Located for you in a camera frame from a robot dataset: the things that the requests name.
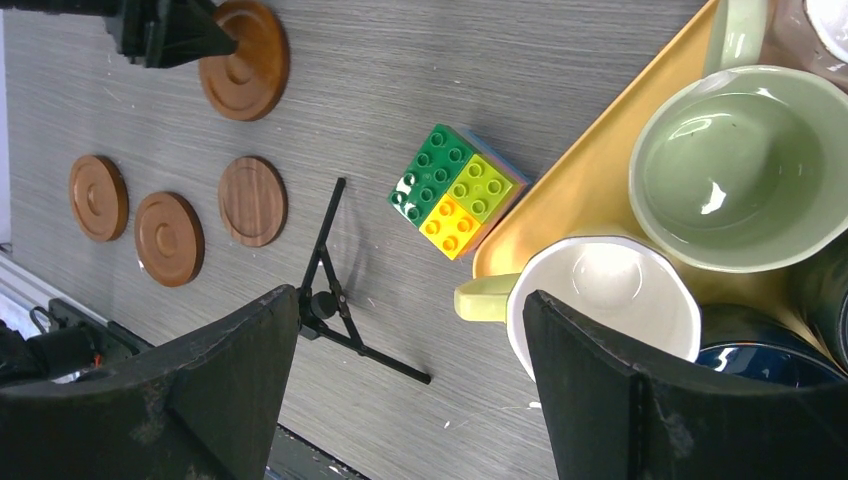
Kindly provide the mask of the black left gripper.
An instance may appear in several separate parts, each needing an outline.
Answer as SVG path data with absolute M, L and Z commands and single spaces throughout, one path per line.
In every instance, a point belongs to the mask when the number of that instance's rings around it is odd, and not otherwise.
M 208 0 L 1 0 L 3 10 L 100 17 L 130 63 L 168 69 L 234 53 L 238 42 L 214 19 Z

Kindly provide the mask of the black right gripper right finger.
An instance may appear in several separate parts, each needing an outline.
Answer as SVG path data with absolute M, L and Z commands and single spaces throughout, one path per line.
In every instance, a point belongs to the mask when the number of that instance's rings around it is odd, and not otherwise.
M 719 373 L 544 291 L 525 336 L 562 479 L 843 479 L 847 386 Z

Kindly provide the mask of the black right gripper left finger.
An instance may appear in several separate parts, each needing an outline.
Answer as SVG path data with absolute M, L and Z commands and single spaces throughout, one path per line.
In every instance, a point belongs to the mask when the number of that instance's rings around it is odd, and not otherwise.
M 5 479 L 260 479 L 299 329 L 279 286 L 202 328 L 68 383 L 1 331 Z

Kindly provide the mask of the brown wooden coaster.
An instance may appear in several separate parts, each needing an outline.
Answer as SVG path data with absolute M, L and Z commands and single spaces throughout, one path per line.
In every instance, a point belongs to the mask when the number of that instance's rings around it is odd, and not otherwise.
M 200 272 L 205 237 L 191 204 L 181 195 L 159 191 L 140 203 L 134 223 L 138 258 L 159 284 L 179 287 Z
M 259 120 L 275 108 L 288 81 L 290 49 L 283 24 L 260 1 L 226 1 L 214 19 L 237 41 L 237 49 L 198 61 L 204 94 L 227 119 Z
M 83 155 L 69 174 L 69 201 L 80 230 L 99 243 L 118 239 L 129 216 L 129 197 L 114 162 L 99 155 Z

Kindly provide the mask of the cream yellow mug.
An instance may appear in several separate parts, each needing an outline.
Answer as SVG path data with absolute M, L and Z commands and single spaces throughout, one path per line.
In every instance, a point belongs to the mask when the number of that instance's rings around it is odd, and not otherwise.
M 506 326 L 510 346 L 535 375 L 524 303 L 542 290 L 578 312 L 680 359 L 697 359 L 702 316 L 673 264 L 625 235 L 564 238 L 535 254 L 518 273 L 480 277 L 454 291 L 456 314 Z

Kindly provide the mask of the dark walnut wooden coaster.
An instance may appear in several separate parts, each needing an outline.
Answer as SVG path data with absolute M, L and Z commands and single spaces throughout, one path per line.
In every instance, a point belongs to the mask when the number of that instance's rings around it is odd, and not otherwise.
M 217 198 L 225 229 L 247 247 L 268 245 L 285 226 L 285 184 L 276 167 L 262 157 L 233 160 L 219 179 Z

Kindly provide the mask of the yellow tray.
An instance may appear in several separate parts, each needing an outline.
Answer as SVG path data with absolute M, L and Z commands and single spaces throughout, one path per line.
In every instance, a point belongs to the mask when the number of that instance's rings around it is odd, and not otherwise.
M 473 279 L 519 272 L 533 255 L 574 232 L 617 226 L 646 241 L 628 199 L 631 151 L 653 113 L 701 78 L 719 3 L 706 1 L 494 228 L 474 255 Z M 731 274 L 672 263 L 699 304 L 757 308 L 835 360 L 790 301 L 788 268 Z

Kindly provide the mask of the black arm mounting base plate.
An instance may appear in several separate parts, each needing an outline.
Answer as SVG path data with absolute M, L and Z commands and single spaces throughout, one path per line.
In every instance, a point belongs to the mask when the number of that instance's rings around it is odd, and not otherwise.
M 96 320 L 58 298 L 46 308 L 33 307 L 29 317 L 40 333 L 26 343 L 49 380 L 115 364 L 154 348 L 119 323 Z

